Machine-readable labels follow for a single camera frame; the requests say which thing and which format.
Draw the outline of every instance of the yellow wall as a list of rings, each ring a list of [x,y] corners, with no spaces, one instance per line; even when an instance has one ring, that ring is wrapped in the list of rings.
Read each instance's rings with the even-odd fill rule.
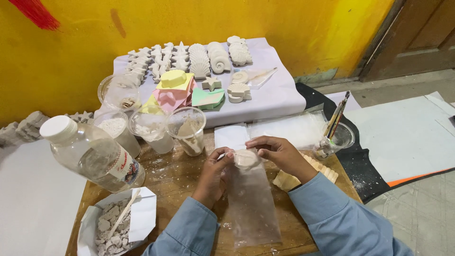
[[[348,77],[393,0],[41,2],[61,23],[58,31],[41,30],[0,1],[0,126],[36,110],[55,116],[98,109],[98,84],[112,74],[116,56],[169,41],[266,37],[293,77],[335,67],[336,77]]]

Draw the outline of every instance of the gray floor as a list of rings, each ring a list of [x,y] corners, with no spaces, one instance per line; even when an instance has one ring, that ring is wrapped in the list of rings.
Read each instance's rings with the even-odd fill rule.
[[[438,91],[455,102],[455,71],[442,70],[375,82],[317,88],[327,94],[351,90],[363,108]],[[455,255],[455,172],[404,185],[367,204],[392,223],[394,236],[416,256]]]

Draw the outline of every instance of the plastic bottle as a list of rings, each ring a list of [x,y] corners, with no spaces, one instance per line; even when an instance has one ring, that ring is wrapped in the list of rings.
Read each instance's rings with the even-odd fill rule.
[[[144,168],[99,127],[56,116],[40,134],[50,141],[57,162],[114,194],[144,183]]]

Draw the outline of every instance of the light blue sleeve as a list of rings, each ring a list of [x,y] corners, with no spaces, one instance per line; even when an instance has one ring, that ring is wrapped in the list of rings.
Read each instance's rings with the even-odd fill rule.
[[[187,197],[142,256],[209,256],[216,230],[216,215],[198,201]]]
[[[320,252],[327,256],[412,256],[384,217],[348,197],[319,173],[289,192]]]

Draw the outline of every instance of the orange strip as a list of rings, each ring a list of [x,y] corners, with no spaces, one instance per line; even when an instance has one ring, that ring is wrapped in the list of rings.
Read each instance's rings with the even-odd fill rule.
[[[395,181],[390,181],[390,182],[387,182],[387,185],[389,185],[390,187],[393,187],[393,186],[396,186],[396,185],[401,184],[401,183],[403,183],[403,182],[406,182],[406,181],[408,181],[408,180],[420,178],[420,177],[422,177],[422,176],[427,176],[427,175],[429,175],[429,174],[435,174],[435,173],[447,171],[448,169],[441,170],[441,171],[437,171],[437,172],[432,172],[432,173],[427,173],[427,174],[422,174],[422,175],[417,175],[417,176],[414,176],[414,177],[411,177],[411,178],[405,178],[405,179],[399,179],[399,180],[395,180]]]

